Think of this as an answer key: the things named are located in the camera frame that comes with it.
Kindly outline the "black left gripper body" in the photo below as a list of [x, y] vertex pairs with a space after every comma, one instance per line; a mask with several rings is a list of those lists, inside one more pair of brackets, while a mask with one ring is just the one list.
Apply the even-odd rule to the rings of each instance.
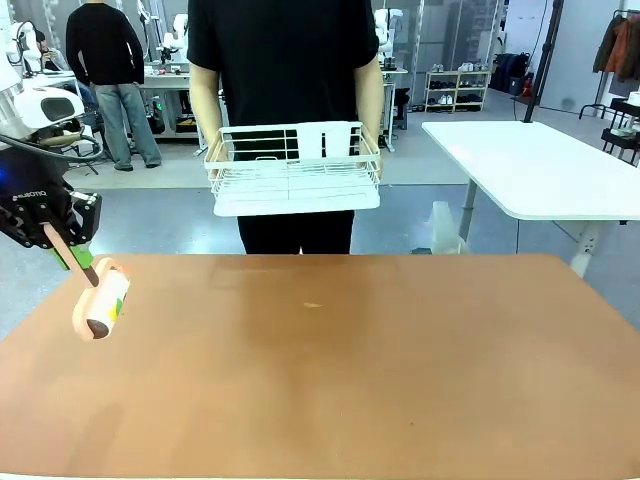
[[0, 232], [7, 221], [50, 223], [70, 239], [73, 188], [64, 180], [68, 163], [31, 151], [10, 147], [0, 150]]

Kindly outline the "lint roller with peach handle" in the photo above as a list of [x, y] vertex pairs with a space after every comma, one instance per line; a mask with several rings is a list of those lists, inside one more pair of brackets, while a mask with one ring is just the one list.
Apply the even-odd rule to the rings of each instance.
[[72, 246], [50, 223], [42, 227], [57, 257], [82, 283], [71, 317], [75, 333], [84, 341], [107, 338], [124, 305], [129, 276], [113, 258], [95, 257], [89, 243]]

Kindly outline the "white wire dish rack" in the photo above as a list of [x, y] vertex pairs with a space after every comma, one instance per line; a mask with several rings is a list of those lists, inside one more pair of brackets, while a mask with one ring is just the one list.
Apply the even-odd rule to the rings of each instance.
[[371, 210], [379, 183], [360, 154], [362, 123], [222, 127], [228, 153], [210, 181], [219, 217]]

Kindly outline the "person's left forearm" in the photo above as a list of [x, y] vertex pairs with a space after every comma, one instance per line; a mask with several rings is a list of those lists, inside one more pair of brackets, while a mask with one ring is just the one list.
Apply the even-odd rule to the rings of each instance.
[[384, 107], [384, 86], [377, 57], [354, 70], [356, 111], [363, 133], [378, 146], [380, 122]]

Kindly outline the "person's right forearm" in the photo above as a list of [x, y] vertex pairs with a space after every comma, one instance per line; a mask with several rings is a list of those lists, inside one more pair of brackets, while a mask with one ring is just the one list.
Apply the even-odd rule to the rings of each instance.
[[223, 125], [217, 72], [190, 65], [190, 97], [194, 115], [208, 145], [207, 161], [226, 161], [226, 146], [220, 135]]

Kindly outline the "person's right hand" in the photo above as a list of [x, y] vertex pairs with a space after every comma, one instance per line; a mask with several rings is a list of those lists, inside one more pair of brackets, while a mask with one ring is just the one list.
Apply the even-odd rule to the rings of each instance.
[[210, 181], [217, 179], [222, 172], [223, 167], [219, 166], [219, 163], [227, 161], [228, 153], [225, 147], [213, 148], [211, 147], [206, 153], [204, 160], [204, 167]]

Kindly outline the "person's left hand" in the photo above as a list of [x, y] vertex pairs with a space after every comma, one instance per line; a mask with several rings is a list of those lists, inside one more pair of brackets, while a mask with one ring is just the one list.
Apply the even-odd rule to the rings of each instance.
[[383, 160], [380, 153], [378, 139], [372, 137], [367, 132], [362, 133], [360, 139], [360, 154], [366, 157], [366, 162], [375, 173], [377, 180], [380, 181], [383, 174]]

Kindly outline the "seated person in grey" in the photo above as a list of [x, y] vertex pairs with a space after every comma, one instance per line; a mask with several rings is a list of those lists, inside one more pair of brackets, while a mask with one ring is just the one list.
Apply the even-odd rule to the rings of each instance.
[[36, 29], [36, 44], [41, 53], [41, 63], [44, 70], [67, 71], [69, 66], [64, 55], [57, 49], [49, 47], [43, 32]]

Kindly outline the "bystander in black top and jeans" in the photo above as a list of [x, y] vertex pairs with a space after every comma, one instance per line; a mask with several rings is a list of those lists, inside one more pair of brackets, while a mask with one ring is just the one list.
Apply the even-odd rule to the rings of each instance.
[[66, 56], [76, 78], [95, 94], [114, 168], [133, 170], [126, 127], [145, 166], [159, 167], [161, 153], [140, 92], [143, 51], [124, 13], [104, 0], [87, 0], [68, 17]]

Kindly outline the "person's torso in black shirt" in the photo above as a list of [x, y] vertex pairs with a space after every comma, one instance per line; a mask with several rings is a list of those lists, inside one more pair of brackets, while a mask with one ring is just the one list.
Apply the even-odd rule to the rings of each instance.
[[[354, 70], [378, 60], [371, 0], [189, 0], [188, 19], [190, 65], [219, 75], [222, 127], [360, 122]], [[356, 211], [234, 218], [249, 254], [346, 255]]]

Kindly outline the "translucent plastic container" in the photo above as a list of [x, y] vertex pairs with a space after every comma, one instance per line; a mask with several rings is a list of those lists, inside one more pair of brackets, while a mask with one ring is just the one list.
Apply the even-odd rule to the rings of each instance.
[[431, 244], [410, 251], [412, 255], [463, 255], [471, 250], [459, 235], [451, 209], [447, 202], [435, 201], [427, 222]]

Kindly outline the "wooden shoe rack with shoes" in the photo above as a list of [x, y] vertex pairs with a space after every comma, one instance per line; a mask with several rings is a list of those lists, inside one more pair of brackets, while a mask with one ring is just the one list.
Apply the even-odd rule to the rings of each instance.
[[425, 110], [482, 111], [491, 74], [487, 65], [479, 63], [463, 63], [455, 70], [434, 64], [426, 76]]

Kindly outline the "dark bags on floor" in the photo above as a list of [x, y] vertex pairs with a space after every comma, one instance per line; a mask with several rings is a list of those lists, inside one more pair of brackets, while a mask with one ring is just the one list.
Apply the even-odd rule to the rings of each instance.
[[512, 96], [520, 96], [528, 75], [529, 63], [530, 54], [526, 52], [497, 54], [489, 87]]

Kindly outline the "white side table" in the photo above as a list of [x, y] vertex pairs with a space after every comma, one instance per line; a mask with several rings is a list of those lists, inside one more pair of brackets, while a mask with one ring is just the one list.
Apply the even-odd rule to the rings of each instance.
[[477, 191], [519, 221], [563, 225], [577, 242], [570, 267], [585, 275], [601, 234], [640, 222], [640, 170], [538, 122], [425, 122], [423, 130], [468, 177], [459, 235]]

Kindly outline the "black slanted stand pole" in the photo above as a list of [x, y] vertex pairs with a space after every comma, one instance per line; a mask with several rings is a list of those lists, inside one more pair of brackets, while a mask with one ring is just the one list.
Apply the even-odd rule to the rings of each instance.
[[553, 0], [552, 14], [550, 17], [549, 28], [542, 48], [541, 58], [534, 78], [533, 88], [527, 109], [522, 120], [523, 123], [531, 123], [534, 110], [540, 105], [542, 93], [544, 90], [544, 82], [546, 80], [552, 55], [559, 31], [562, 10], [565, 0]]

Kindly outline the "black utility cart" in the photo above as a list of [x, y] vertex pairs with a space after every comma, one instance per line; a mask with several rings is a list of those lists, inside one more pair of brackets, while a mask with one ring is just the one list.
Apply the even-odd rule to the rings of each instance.
[[602, 131], [602, 151], [640, 168], [640, 105], [625, 98], [614, 98], [610, 125]]

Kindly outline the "hanging brown and orange clothes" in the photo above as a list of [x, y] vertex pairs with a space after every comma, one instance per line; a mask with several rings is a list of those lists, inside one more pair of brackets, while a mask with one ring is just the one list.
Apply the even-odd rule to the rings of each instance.
[[598, 47], [592, 71], [613, 73], [621, 82], [640, 81], [640, 12], [616, 14]]

